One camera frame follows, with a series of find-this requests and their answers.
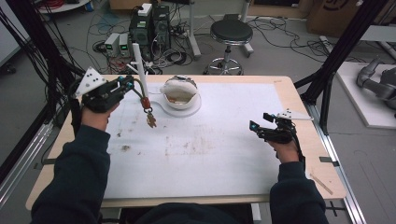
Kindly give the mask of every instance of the hand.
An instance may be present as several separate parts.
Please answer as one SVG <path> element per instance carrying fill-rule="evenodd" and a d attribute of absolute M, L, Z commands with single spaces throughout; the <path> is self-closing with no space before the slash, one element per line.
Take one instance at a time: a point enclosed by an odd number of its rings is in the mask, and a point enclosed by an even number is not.
<path fill-rule="evenodd" d="M 274 148 L 274 151 L 277 152 L 277 156 L 279 157 L 281 163 L 299 161 L 297 146 L 294 141 L 291 141 L 287 144 L 268 141 L 268 144 Z"/>
<path fill-rule="evenodd" d="M 105 131 L 111 112 L 113 112 L 117 106 L 119 106 L 119 104 L 120 103 L 111 107 L 111 109 L 109 109 L 106 113 L 95 113 L 88 107 L 84 106 L 82 108 L 81 124 Z"/>

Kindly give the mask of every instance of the person's arm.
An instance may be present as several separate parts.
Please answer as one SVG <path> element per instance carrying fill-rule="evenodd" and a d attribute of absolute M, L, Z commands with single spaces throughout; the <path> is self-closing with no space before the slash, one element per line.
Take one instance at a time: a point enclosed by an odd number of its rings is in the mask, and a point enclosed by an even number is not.
<path fill-rule="evenodd" d="M 281 162 L 278 182 L 270 192 L 273 223 L 329 223 L 325 216 L 325 202 L 315 182 L 305 177 L 294 142 L 269 144 Z"/>
<path fill-rule="evenodd" d="M 110 166 L 105 130 L 116 107 L 103 114 L 82 110 L 76 139 L 64 144 L 52 181 L 33 205 L 32 223 L 97 223 Z"/>

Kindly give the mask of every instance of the stool base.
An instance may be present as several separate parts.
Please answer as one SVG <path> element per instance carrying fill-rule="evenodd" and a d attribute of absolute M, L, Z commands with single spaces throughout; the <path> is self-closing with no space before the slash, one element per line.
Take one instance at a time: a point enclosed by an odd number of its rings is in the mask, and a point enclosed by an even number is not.
<path fill-rule="evenodd" d="M 228 62 L 224 58 L 213 60 L 204 71 L 204 75 L 244 75 L 242 65 L 234 59 Z"/>

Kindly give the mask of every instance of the dark sleeve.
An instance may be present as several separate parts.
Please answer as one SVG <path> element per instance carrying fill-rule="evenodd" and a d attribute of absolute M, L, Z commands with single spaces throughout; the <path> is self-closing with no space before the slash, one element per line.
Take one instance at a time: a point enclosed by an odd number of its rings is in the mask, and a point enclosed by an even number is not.
<path fill-rule="evenodd" d="M 270 192 L 270 208 L 274 224 L 329 223 L 325 202 L 298 161 L 280 164 L 278 182 Z"/>
<path fill-rule="evenodd" d="M 32 223 L 97 223 L 107 184 L 110 135 L 81 125 L 64 144 L 54 177 L 32 208 Z"/>

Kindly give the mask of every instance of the cardboard box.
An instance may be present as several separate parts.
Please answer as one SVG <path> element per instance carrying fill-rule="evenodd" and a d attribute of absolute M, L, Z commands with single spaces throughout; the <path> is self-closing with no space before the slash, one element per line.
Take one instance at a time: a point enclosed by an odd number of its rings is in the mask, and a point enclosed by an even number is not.
<path fill-rule="evenodd" d="M 300 0 L 298 8 L 300 9 L 300 11 L 305 12 L 307 13 L 306 15 L 308 15 L 313 5 L 314 1 L 312 0 Z"/>
<path fill-rule="evenodd" d="M 141 7 L 143 3 L 150 3 L 150 0 L 109 0 L 111 9 L 133 9 Z"/>
<path fill-rule="evenodd" d="M 307 31 L 340 37 L 358 9 L 356 1 L 315 0 L 306 21 Z"/>
<path fill-rule="evenodd" d="M 312 1 L 312 0 L 300 0 L 300 3 L 307 1 Z M 294 18 L 294 19 L 306 18 L 308 13 L 309 12 L 300 10 L 300 4 L 297 7 L 279 7 L 279 6 L 257 5 L 254 3 L 254 1 L 251 2 L 247 12 L 249 16 L 283 17 L 283 18 Z"/>
<path fill-rule="evenodd" d="M 297 7 L 299 0 L 253 0 L 254 5 Z"/>

